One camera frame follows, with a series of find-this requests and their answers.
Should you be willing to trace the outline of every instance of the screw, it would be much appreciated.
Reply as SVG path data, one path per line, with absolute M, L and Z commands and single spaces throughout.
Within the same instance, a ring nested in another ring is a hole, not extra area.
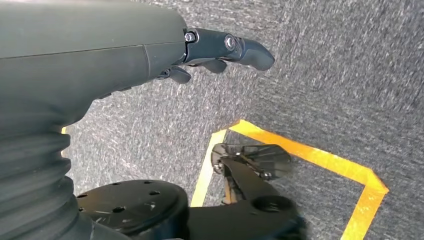
M 216 171 L 221 171 L 221 170 L 223 169 L 223 164 L 222 164 L 222 162 L 215 163 L 215 164 L 213 165 L 213 168 L 214 168 Z
M 232 35 L 227 35 L 225 37 L 225 46 L 230 51 L 236 48 L 236 40 L 234 39 Z
M 191 43 L 191 42 L 196 41 L 196 36 L 192 32 L 187 32 L 184 37 L 185 37 L 185 41 L 187 43 Z
M 273 175 L 270 172 L 264 172 L 261 176 L 264 180 L 271 180 L 271 178 L 273 177 Z

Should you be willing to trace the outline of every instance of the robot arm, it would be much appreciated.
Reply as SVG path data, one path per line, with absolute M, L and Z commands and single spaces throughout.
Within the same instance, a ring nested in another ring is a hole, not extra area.
M 179 66 L 220 73 L 225 61 L 264 71 L 274 58 L 150 5 L 0 1 L 0 239 L 130 239 L 78 210 L 62 127 L 95 99 L 156 78 L 186 83 Z

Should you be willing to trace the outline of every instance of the floor marking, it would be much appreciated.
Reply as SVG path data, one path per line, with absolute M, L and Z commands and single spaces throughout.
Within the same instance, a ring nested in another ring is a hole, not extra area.
M 197 180 L 196 187 L 194 189 L 193 197 L 191 199 L 190 207 L 201 207 L 205 202 L 206 193 L 208 192 L 209 184 L 211 183 L 212 174 L 214 170 L 211 164 L 212 149 L 216 144 L 224 142 L 227 130 L 221 130 L 212 134 L 209 145 L 206 150 L 206 155 L 203 159 L 200 174 Z
M 66 134 L 66 127 L 64 126 L 63 128 L 62 128 L 62 132 L 61 132 L 62 134 Z M 64 157 L 64 151 L 62 150 L 61 152 L 60 152 L 60 154 L 62 155 L 62 158 Z
M 240 120 L 229 129 L 264 144 L 278 144 L 292 155 L 363 184 L 362 194 L 341 239 L 364 239 L 384 196 L 389 192 L 389 189 L 372 169 L 329 152 L 265 131 L 245 120 Z

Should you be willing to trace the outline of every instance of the black robotic finger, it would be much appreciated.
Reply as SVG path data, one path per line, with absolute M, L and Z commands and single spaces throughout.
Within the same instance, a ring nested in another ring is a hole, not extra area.
M 186 84 L 192 79 L 190 73 L 178 66 L 170 69 L 169 77 L 179 84 Z
M 223 60 L 220 60 L 220 59 L 206 61 L 206 62 L 200 64 L 200 66 L 205 67 L 207 70 L 211 71 L 214 74 L 220 74 L 220 73 L 224 72 L 225 69 L 227 68 L 227 64 Z
M 275 62 L 273 55 L 259 42 L 227 32 L 188 29 L 186 46 L 183 64 L 204 66 L 213 73 L 222 73 L 225 70 L 227 64 L 224 61 L 252 66 L 260 71 L 270 69 Z
M 223 59 L 252 66 L 259 71 L 266 71 L 274 65 L 274 56 L 262 44 L 245 38 L 237 37 L 235 39 L 238 42 L 237 44 L 241 45 L 241 54 L 239 56 L 230 54 Z
M 192 75 L 179 66 L 163 70 L 156 79 L 172 79 L 179 84 L 186 84 L 192 79 Z

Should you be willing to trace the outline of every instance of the black circular plate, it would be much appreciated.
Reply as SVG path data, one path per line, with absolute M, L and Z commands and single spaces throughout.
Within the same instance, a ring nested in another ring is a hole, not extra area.
M 85 192 L 77 200 L 82 214 L 128 236 L 152 232 L 154 226 L 166 237 L 174 237 L 178 233 L 172 231 L 187 224 L 187 194 L 166 181 L 116 182 Z

